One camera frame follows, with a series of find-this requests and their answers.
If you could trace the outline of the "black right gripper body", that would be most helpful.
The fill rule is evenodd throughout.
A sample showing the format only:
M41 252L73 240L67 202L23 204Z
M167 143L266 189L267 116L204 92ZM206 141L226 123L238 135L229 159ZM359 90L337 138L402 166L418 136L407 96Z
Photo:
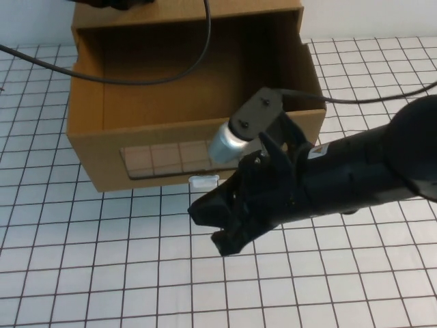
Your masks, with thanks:
M283 223L309 216L309 200L298 186L288 154L254 152L241 160L238 173L236 218L244 239L253 241Z

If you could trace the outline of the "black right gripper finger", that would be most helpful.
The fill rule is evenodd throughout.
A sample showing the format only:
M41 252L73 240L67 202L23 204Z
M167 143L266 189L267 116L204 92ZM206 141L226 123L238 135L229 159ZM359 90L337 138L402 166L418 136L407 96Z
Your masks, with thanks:
M188 213L191 219L198 226L223 230L239 228L240 223L236 217L238 189L238 183L226 180L190 205Z
M254 239L256 232L256 225L251 223L228 226L212 224L212 227L218 228L211 240L222 257L239 254Z

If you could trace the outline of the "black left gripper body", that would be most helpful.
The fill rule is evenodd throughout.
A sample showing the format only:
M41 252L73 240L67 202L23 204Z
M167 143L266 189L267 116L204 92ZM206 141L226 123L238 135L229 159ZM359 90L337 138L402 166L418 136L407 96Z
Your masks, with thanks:
M129 10L135 5L153 3L154 0L76 0L77 3L88 5L93 8L113 8L115 10Z

